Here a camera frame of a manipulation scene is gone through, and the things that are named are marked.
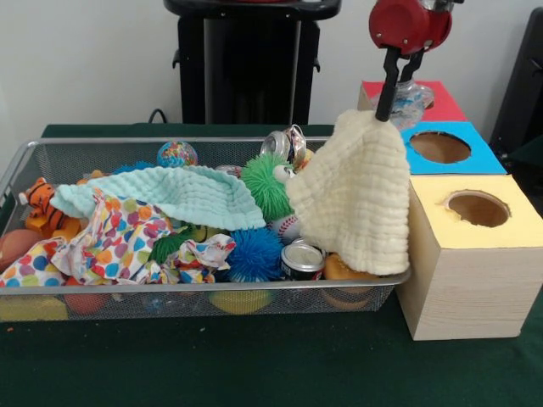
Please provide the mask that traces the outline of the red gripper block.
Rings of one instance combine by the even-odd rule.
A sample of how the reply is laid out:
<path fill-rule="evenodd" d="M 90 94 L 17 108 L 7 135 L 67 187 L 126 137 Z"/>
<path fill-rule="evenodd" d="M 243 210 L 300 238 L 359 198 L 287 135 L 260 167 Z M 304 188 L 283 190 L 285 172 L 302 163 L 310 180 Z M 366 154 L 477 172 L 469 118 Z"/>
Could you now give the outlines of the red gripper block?
<path fill-rule="evenodd" d="M 379 0 L 369 16 L 369 32 L 378 48 L 387 48 L 385 79 L 376 107 L 376 119 L 389 120 L 399 76 L 398 59 L 407 60 L 399 83 L 412 80 L 425 51 L 440 46 L 452 27 L 453 1 Z"/>

